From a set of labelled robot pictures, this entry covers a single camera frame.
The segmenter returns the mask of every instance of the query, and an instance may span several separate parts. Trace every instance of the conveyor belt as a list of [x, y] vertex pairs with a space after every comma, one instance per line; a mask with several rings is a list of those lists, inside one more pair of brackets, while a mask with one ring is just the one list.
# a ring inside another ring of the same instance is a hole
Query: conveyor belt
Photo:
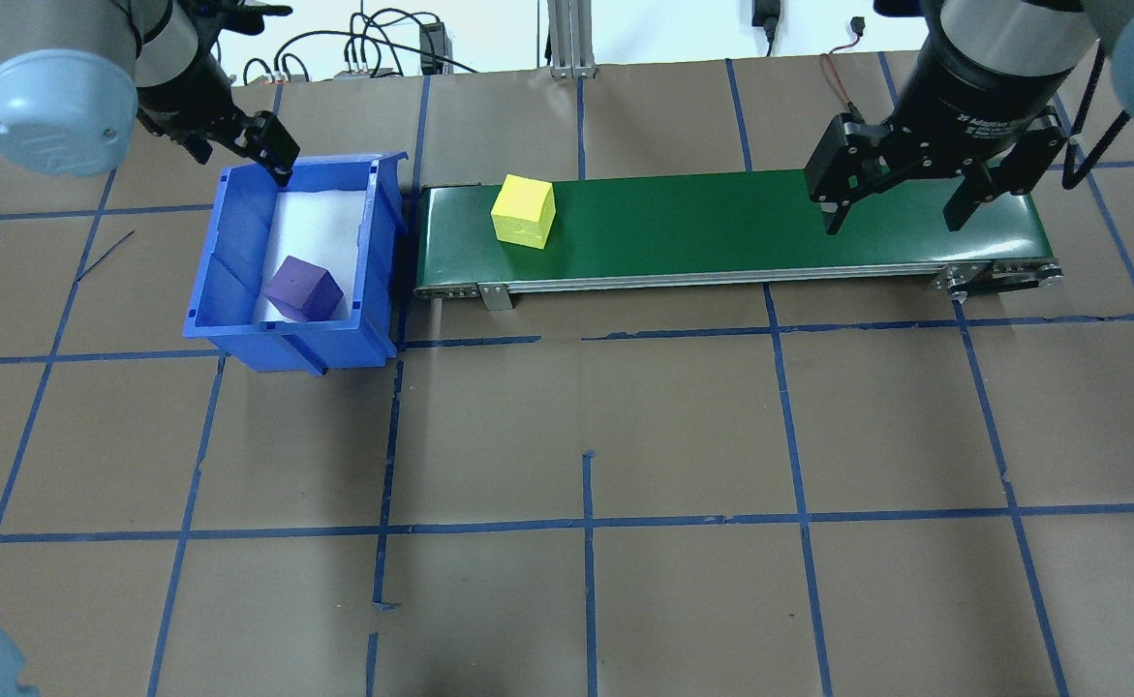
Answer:
[[955, 186], [907, 182], [872, 196], [829, 237], [799, 170], [562, 181], [553, 185], [558, 215], [543, 250], [497, 241], [490, 207], [499, 186], [439, 187], [421, 199], [416, 295], [936, 274], [947, 266], [970, 282], [1055, 263], [1026, 196], [988, 204], [960, 232], [946, 229], [941, 206]]

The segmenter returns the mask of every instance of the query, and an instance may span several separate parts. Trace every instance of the black cable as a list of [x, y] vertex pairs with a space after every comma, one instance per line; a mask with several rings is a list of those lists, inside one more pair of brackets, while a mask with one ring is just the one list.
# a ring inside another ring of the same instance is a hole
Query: black cable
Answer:
[[301, 70], [304, 70], [304, 83], [313, 83], [313, 78], [308, 76], [308, 67], [304, 65], [304, 61], [296, 53], [282, 53], [282, 74], [287, 75], [288, 79], [291, 79], [291, 69], [287, 67], [288, 58], [295, 58], [295, 61], [301, 63]]
[[273, 76], [274, 71], [269, 69], [269, 63], [262, 61], [261, 58], [249, 58], [246, 63], [244, 63], [244, 84], [248, 84], [248, 68], [253, 67], [253, 63], [260, 63], [262, 68], [265, 69], [265, 75]]
[[[282, 52], [287, 51], [287, 48], [291, 43], [296, 43], [296, 41], [301, 41], [303, 39], [307, 39], [307, 36], [355, 36], [355, 34], [353, 34], [353, 32], [349, 32], [349, 31], [338, 31], [338, 29], [333, 29], [333, 28], [319, 28], [319, 29], [314, 29], [314, 31], [306, 31], [306, 32], [304, 32], [304, 34], [291, 36], [291, 39], [288, 39], [286, 43], [284, 43], [282, 45], [280, 45], [280, 48], [278, 49], [278, 51], [274, 53], [276, 62], [278, 62], [278, 58], [282, 58]], [[452, 58], [439, 57], [439, 54], [437, 54], [437, 53], [430, 53], [429, 51], [421, 51], [420, 49], [413, 49], [413, 48], [411, 48], [411, 45], [404, 45], [401, 43], [391, 43], [390, 41], [383, 41], [381, 39], [373, 39], [372, 36], [369, 36], [369, 41], [374, 41], [375, 43], [381, 43], [381, 44], [389, 45], [390, 49], [403, 49], [404, 51], [411, 51], [413, 53], [420, 53], [421, 57], [437, 58], [437, 59], [439, 59], [439, 61], [442, 61], [443, 63], [448, 63], [448, 65], [455, 66], [456, 68], [460, 68], [462, 70], [467, 70], [467, 71], [469, 71], [469, 74], [474, 74], [475, 71], [479, 71], [477, 69], [469, 68], [469, 67], [467, 67], [465, 65], [462, 65], [459, 61], [455, 61], [455, 59], [452, 59]]]
[[[362, 51], [366, 41], [373, 41], [372, 36], [353, 35], [344, 44], [344, 48], [341, 48], [341, 59], [347, 63], [347, 71], [359, 71], [359, 58], [355, 56], [355, 40], [357, 39], [359, 40], [359, 49]], [[372, 74], [376, 74], [376, 70], [381, 70], [381, 44], [373, 41], [373, 49], [376, 51], [376, 62], [373, 65]]]
[[[392, 23], [387, 23], [387, 25], [381, 25], [380, 23], [376, 23], [376, 19], [375, 19], [376, 15], [366, 15], [366, 14], [363, 14], [363, 12], [355, 12], [350, 17], [350, 22], [347, 23], [347, 28], [350, 29], [350, 32], [353, 32], [353, 34], [355, 34], [355, 18], [356, 17], [359, 17], [359, 18], [364, 19], [364, 28], [362, 29], [362, 32], [359, 32], [359, 36], [362, 36], [362, 42], [359, 43], [359, 58], [363, 60], [363, 62], [367, 63], [369, 62], [369, 57], [367, 57], [366, 52], [364, 52], [364, 39], [371, 39], [371, 36], [369, 36], [369, 27], [375, 27], [376, 31], [380, 31], [381, 32], [381, 39], [384, 39], [387, 41], [387, 43], [389, 43], [390, 35], [387, 34], [386, 27], [389, 26], [389, 24], [392, 24]], [[353, 53], [350, 53], [350, 54], [353, 54], [353, 58], [355, 58], [355, 40], [354, 39], [353, 40], [348, 40], [347, 43], [350, 44], [350, 49], [353, 50]], [[403, 61], [399, 61], [399, 54], [398, 54], [398, 52], [392, 50], [392, 51], [390, 51], [390, 56], [395, 58], [395, 71], [397, 71], [397, 74], [399, 74], [399, 75], [403, 75]], [[381, 66], [381, 45], [378, 45], [378, 49], [376, 49], [376, 65]], [[369, 74], [369, 76], [376, 76], [376, 68], [375, 67], [373, 68], [373, 70], [371, 71], [371, 74]]]
[[[381, 15], [384, 15], [387, 12], [396, 14], [398, 15], [398, 18], [392, 19], [392, 22], [388, 23], [378, 23], [376, 18], [381, 17]], [[399, 22], [403, 22], [403, 19], [412, 19], [412, 22], [415, 23], [416, 27], [420, 27], [421, 36], [424, 36], [426, 43], [429, 43], [429, 51], [431, 53], [437, 54], [439, 48], [437, 44], [434, 44], [433, 35], [429, 34], [429, 27], [424, 26], [424, 23], [421, 22], [421, 15], [424, 15], [424, 17], [432, 17], [435, 23], [441, 24], [441, 17], [438, 17], [438, 15], [434, 12], [425, 12], [425, 11], [407, 12], [406, 10], [399, 10], [398, 8], [381, 8], [376, 12], [373, 12], [371, 17], [366, 19], [366, 23], [364, 23], [364, 34], [367, 34], [369, 25], [372, 25], [376, 27], [378, 31], [381, 32], [381, 35], [384, 36], [387, 41], [389, 41], [390, 36], [386, 34], [384, 27], [397, 25]], [[355, 15], [353, 15], [353, 26], [350, 26], [350, 29], [355, 31]], [[403, 66], [399, 63], [398, 52], [393, 50], [390, 52], [395, 54], [395, 65], [398, 66], [399, 75], [403, 75]]]
[[1066, 142], [1066, 164], [1061, 171], [1063, 189], [1075, 189], [1076, 186], [1088, 178], [1092, 168], [1097, 167], [1099, 159], [1112, 145], [1125, 125], [1131, 122], [1131, 114], [1122, 110], [1116, 119], [1112, 119], [1110, 127], [1105, 129], [1105, 136], [1097, 141], [1084, 162], [1075, 169], [1075, 158], [1078, 156], [1078, 137], [1084, 133], [1084, 122], [1088, 120], [1088, 111], [1092, 108], [1092, 97], [1097, 95], [1097, 86], [1101, 83], [1101, 71], [1105, 68], [1105, 49], [1097, 46], [1097, 61], [1092, 62], [1092, 71], [1088, 76], [1088, 90], [1084, 90], [1084, 97], [1078, 102], [1078, 113], [1075, 114], [1075, 124], [1070, 127], [1070, 141]]

